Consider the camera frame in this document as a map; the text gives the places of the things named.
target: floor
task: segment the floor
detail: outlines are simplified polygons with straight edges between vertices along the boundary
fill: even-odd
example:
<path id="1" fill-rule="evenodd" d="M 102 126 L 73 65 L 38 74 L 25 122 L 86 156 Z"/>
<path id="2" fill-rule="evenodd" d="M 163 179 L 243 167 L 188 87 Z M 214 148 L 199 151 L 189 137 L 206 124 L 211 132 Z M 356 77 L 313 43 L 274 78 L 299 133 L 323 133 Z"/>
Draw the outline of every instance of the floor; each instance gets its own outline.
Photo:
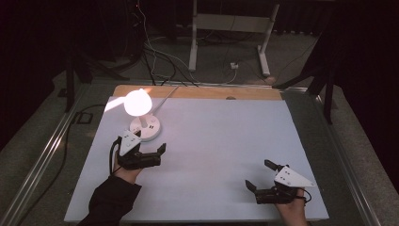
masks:
<path id="1" fill-rule="evenodd" d="M 271 75 L 263 77 L 256 56 L 256 46 L 262 42 L 262 36 L 233 33 L 231 37 L 244 40 L 237 42 L 224 38 L 226 43 L 223 44 L 209 44 L 209 40 L 199 40 L 197 71 L 189 73 L 184 65 L 188 62 L 190 48 L 188 37 L 171 41 L 150 35 L 146 56 L 150 62 L 153 78 L 158 84 L 165 81 L 165 85 L 194 86 L 195 83 L 197 86 L 257 86 L 268 89 L 273 84 L 297 76 L 311 48 L 317 42 L 317 38 L 301 34 L 273 35 L 266 50 Z M 165 55 L 156 55 L 154 62 L 153 49 Z M 170 58 L 175 66 L 170 64 L 165 56 Z M 123 60 L 124 58 L 121 58 L 117 63 L 103 62 L 103 64 L 112 67 L 121 64 Z M 230 68 L 231 62 L 238 63 L 236 71 Z M 120 75 L 130 78 L 129 81 L 116 81 L 94 69 L 93 74 L 95 78 L 91 84 L 80 84 L 77 79 L 75 80 L 76 94 L 80 96 L 76 101 L 75 111 L 95 104 L 105 104 L 118 84 L 150 84 L 152 80 L 143 57 L 133 67 L 120 72 Z M 57 76 L 54 82 L 56 90 L 0 153 L 0 184 L 3 187 L 0 190 L 2 218 L 13 203 L 13 198 L 19 193 L 18 190 L 26 175 L 43 150 L 47 149 L 46 145 L 56 131 L 58 123 L 66 117 L 64 113 L 66 100 L 56 96 L 65 88 L 65 73 Z M 331 111 L 333 125 L 327 125 L 318 112 L 321 107 L 317 104 L 320 103 L 319 99 L 304 93 L 310 82 L 311 79 L 307 79 L 296 84 L 295 88 L 284 91 L 282 97 L 293 115 L 295 126 L 330 214 L 330 219 L 315 221 L 311 225 L 375 225 L 375 221 L 381 225 L 399 225 L 396 216 L 399 209 L 397 193 L 392 190 L 386 175 L 384 176 L 383 169 L 356 116 L 345 101 L 342 91 L 335 88 Z M 23 219 L 20 225 L 73 225 L 64 222 L 63 218 L 103 109 L 94 106 L 89 112 L 94 116 L 92 123 L 71 126 L 59 141 L 59 146 L 48 155 L 51 160 L 45 166 L 46 170 L 39 176 L 35 189 L 27 193 L 30 199 L 22 206 L 24 209 L 17 216 Z M 54 184 L 41 196 L 54 178 L 56 178 Z M 265 224 L 265 222 L 242 222 L 201 225 Z"/>

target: lamp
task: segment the lamp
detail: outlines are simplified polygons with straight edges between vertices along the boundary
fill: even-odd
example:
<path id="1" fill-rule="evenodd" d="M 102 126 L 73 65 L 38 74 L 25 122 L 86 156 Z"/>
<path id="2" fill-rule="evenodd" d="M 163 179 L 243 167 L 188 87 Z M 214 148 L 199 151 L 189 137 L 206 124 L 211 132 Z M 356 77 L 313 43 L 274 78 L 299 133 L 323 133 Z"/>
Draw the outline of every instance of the lamp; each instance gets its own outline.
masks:
<path id="1" fill-rule="evenodd" d="M 125 97 L 124 107 L 129 115 L 136 117 L 130 123 L 129 129 L 134 134 L 141 131 L 141 141 L 150 141 L 159 135 L 161 123 L 153 114 L 148 114 L 152 109 L 152 100 L 144 89 L 129 92 Z"/>

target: wire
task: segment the wire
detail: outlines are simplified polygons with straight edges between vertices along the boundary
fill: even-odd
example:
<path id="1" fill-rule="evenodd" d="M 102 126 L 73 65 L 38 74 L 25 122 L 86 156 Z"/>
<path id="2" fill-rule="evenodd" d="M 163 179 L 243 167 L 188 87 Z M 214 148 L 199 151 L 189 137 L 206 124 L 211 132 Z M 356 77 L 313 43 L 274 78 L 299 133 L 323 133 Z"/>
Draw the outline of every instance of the wire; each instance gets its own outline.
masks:
<path id="1" fill-rule="evenodd" d="M 173 89 L 173 90 L 168 94 L 168 96 L 165 97 L 164 100 L 162 100 L 162 102 L 159 103 L 149 114 L 152 114 L 152 115 L 153 115 L 153 114 L 158 110 L 158 108 L 168 99 L 168 97 L 169 97 L 178 87 L 179 87 L 179 86 L 177 86 L 175 89 Z"/>
<path id="2" fill-rule="evenodd" d="M 68 153 L 68 143 L 69 143 L 69 133 L 71 131 L 72 125 L 75 123 L 76 119 L 78 116 L 84 113 L 85 110 L 95 107 L 95 106 L 105 106 L 105 105 L 91 105 L 88 107 L 83 108 L 80 111 L 77 111 L 75 115 L 73 116 L 73 119 L 71 122 L 68 124 L 68 128 L 66 130 L 66 136 L 65 136 L 65 143 L 64 143 L 64 153 L 62 157 L 62 163 L 56 172 L 56 176 L 53 178 L 53 180 L 50 182 L 50 184 L 44 189 L 44 191 L 38 196 L 38 198 L 32 203 L 32 205 L 26 210 L 24 215 L 21 217 L 21 219 L 18 221 L 17 225 L 21 225 L 26 217 L 30 214 L 30 212 L 35 208 L 35 206 L 39 203 L 39 201 L 44 197 L 44 195 L 47 193 L 47 191 L 50 190 L 50 188 L 53 186 L 53 184 L 56 182 L 56 179 L 58 179 L 61 171 L 64 169 L 65 163 L 67 162 L 67 153 Z"/>

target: metal stand leg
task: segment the metal stand leg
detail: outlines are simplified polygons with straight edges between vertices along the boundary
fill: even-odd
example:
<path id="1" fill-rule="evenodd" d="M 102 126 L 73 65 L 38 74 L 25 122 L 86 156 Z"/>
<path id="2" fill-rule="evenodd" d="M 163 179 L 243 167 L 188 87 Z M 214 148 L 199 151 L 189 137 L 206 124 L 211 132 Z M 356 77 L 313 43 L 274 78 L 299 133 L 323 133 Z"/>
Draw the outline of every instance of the metal stand leg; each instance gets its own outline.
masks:
<path id="1" fill-rule="evenodd" d="M 269 39 L 270 39 L 270 34 L 272 33 L 272 30 L 273 30 L 273 25 L 276 20 L 276 15 L 277 15 L 278 11 L 279 11 L 279 4 L 276 4 L 273 7 L 273 11 L 272 11 L 272 14 L 270 15 L 270 19 L 269 19 L 270 22 L 268 23 L 266 31 L 264 32 L 263 44 L 262 44 L 262 46 L 261 45 L 258 46 L 258 56 L 259 56 L 259 61 L 261 63 L 263 76 L 270 75 L 270 70 L 269 70 L 269 66 L 267 65 L 265 51 L 266 51 L 267 43 L 269 42 Z"/>
<path id="2" fill-rule="evenodd" d="M 196 71 L 197 65 L 197 0 L 193 0 L 193 35 L 191 38 L 190 61 L 188 62 L 188 70 Z"/>

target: dark background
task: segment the dark background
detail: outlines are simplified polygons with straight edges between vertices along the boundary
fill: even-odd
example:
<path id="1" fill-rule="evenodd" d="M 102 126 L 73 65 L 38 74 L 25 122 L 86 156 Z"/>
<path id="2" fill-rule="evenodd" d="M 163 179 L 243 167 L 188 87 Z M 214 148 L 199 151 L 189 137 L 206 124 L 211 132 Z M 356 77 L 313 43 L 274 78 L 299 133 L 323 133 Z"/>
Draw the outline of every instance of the dark background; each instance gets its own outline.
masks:
<path id="1" fill-rule="evenodd" d="M 142 0 L 149 24 L 171 39 L 175 24 L 191 22 L 191 1 Z M 199 11 L 219 11 L 220 2 L 199 1 Z M 343 89 L 359 122 L 390 176 L 396 190 L 399 181 L 396 141 L 399 136 L 399 21 L 390 1 L 281 4 L 275 32 L 294 31 L 320 35 L 303 73 L 316 65 L 333 65 L 334 83 Z M 263 16 L 270 6 L 262 1 L 231 1 L 224 13 Z M 96 59 L 113 60 L 124 53 L 120 40 L 128 34 L 127 7 L 134 12 L 135 1 L 2 1 L 0 7 L 1 58 L 1 140 L 0 148 L 36 111 L 53 91 L 52 78 L 65 70 L 70 46 Z M 132 38 L 130 51 L 135 50 Z M 89 82 L 90 77 L 79 76 Z"/>

